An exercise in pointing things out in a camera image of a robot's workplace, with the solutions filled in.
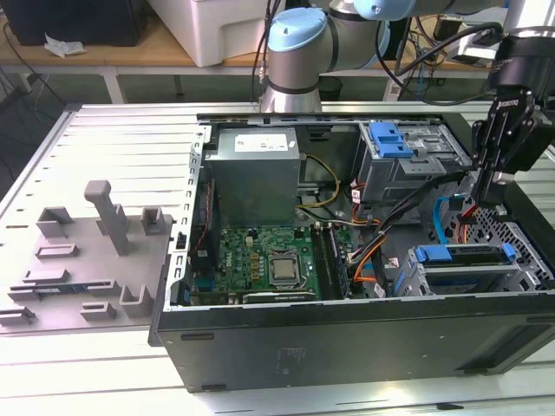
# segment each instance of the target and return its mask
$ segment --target black box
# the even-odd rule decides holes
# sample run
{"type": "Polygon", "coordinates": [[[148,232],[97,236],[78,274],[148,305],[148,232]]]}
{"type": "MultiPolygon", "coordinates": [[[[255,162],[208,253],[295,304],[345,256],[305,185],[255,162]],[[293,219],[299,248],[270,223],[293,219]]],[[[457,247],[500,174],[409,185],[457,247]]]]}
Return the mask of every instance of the black box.
{"type": "Polygon", "coordinates": [[[44,34],[85,45],[135,46],[147,26],[146,0],[0,0],[11,30],[25,46],[44,34]]]}

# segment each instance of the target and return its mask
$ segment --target ventilation grille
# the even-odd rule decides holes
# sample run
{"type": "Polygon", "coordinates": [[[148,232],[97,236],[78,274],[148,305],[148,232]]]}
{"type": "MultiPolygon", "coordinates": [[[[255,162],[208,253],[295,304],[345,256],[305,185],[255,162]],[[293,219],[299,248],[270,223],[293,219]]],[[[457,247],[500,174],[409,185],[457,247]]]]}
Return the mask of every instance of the ventilation grille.
{"type": "MultiPolygon", "coordinates": [[[[465,210],[470,206],[472,206],[472,204],[466,204],[465,210]]],[[[520,254],[518,260],[519,264],[532,268],[535,276],[541,282],[553,280],[553,274],[545,266],[538,252],[522,234],[519,227],[515,223],[501,223],[494,218],[494,215],[495,212],[492,210],[476,210],[474,216],[478,223],[468,226],[468,242],[491,244],[509,243],[520,254]]],[[[455,224],[456,222],[457,218],[455,216],[449,219],[449,223],[451,224],[455,224]]]]}

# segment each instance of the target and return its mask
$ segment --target white paper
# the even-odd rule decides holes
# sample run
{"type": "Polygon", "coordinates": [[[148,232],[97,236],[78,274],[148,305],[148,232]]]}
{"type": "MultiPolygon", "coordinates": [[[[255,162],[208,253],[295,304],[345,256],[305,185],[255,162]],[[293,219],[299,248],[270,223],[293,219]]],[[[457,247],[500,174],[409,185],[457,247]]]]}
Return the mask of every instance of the white paper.
{"type": "Polygon", "coordinates": [[[235,152],[287,152],[285,134],[238,134],[235,152]]]}
{"type": "Polygon", "coordinates": [[[65,58],[66,55],[79,55],[87,52],[81,42],[57,41],[56,39],[48,36],[46,33],[44,34],[44,37],[46,38],[44,48],[61,58],[65,58]]]}

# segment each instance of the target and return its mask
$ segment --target workbench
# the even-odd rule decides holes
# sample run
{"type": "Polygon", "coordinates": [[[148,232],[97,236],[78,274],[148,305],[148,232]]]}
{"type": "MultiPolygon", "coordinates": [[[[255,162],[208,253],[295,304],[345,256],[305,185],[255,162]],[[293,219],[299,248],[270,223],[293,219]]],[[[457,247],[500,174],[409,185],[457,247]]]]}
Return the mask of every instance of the workbench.
{"type": "MultiPolygon", "coordinates": [[[[489,105],[473,102],[443,108],[413,102],[338,102],[324,103],[323,111],[457,112],[472,124],[486,116],[489,105]]],[[[20,278],[39,233],[35,221],[45,205],[65,205],[72,216],[96,216],[82,197],[82,184],[108,179],[112,200],[122,204],[127,214],[140,212],[145,205],[161,205],[177,218],[196,114],[255,111],[251,104],[67,109],[0,203],[0,303],[11,304],[5,295],[7,286],[20,278]]],[[[531,172],[519,175],[525,190],[541,193],[539,188],[544,188],[545,201],[555,199],[555,162],[550,157],[552,149],[531,172]]],[[[2,414],[49,414],[55,409],[56,414],[98,415],[124,408],[149,415],[161,408],[191,415],[391,414],[392,408],[402,414],[437,414],[438,408],[451,408],[449,414],[455,416],[555,413],[555,342],[503,375],[189,394],[166,350],[149,347],[147,334],[148,328],[136,328],[0,337],[2,414]]],[[[372,354],[372,346],[358,353],[372,354]]]]}
{"type": "MultiPolygon", "coordinates": [[[[0,18],[0,26],[6,22],[0,18]]],[[[114,104],[126,102],[125,93],[119,83],[120,75],[173,75],[178,94],[183,94],[181,75],[250,75],[255,54],[235,56],[221,65],[196,67],[191,57],[181,48],[167,27],[158,18],[149,20],[145,34],[139,44],[132,48],[85,45],[87,53],[60,58],[42,46],[21,46],[8,31],[12,44],[22,58],[40,74],[93,74],[100,75],[106,82],[114,104]]],[[[407,47],[402,63],[415,58],[412,46],[407,47]]],[[[394,62],[388,62],[393,68],[394,62]]],[[[4,34],[0,31],[0,66],[6,73],[25,74],[29,69],[11,50],[4,34]]],[[[488,72],[453,62],[444,62],[434,73],[436,78],[486,79],[488,72]]],[[[373,76],[387,77],[379,63],[371,68],[354,69],[329,73],[327,76],[373,76]]],[[[388,79],[384,100],[396,101],[399,88],[388,79]]]]}

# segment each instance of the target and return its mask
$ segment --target gray foam tray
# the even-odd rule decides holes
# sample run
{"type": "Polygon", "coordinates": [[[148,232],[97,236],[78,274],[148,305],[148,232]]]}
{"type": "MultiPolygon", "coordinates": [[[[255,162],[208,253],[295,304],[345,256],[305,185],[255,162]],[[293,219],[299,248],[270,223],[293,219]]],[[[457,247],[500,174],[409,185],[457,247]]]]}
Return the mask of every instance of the gray foam tray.
{"type": "Polygon", "coordinates": [[[3,314],[0,313],[0,318],[3,318],[0,334],[149,325],[160,272],[166,261],[172,217],[164,215],[164,234],[148,236],[145,235],[140,216],[127,218],[129,246],[128,255],[124,257],[119,257],[109,237],[101,234],[96,218],[73,218],[74,222],[63,224],[63,232],[67,237],[51,237],[47,240],[40,236],[29,260],[28,272],[22,276],[22,283],[26,276],[28,280],[33,280],[33,276],[44,278],[43,273],[37,272],[50,270],[53,272],[52,276],[48,276],[50,281],[58,276],[62,280],[67,278],[64,283],[116,281],[117,284],[113,289],[78,294],[42,294],[38,296],[40,299],[33,292],[20,294],[16,297],[35,299],[15,300],[13,313],[3,310],[3,314]],[[42,260],[35,256],[41,247],[53,244],[75,244],[78,254],[76,257],[42,260]],[[63,275],[63,270],[69,273],[69,278],[67,273],[63,275]],[[144,299],[137,299],[143,285],[147,293],[143,293],[144,299]]]}

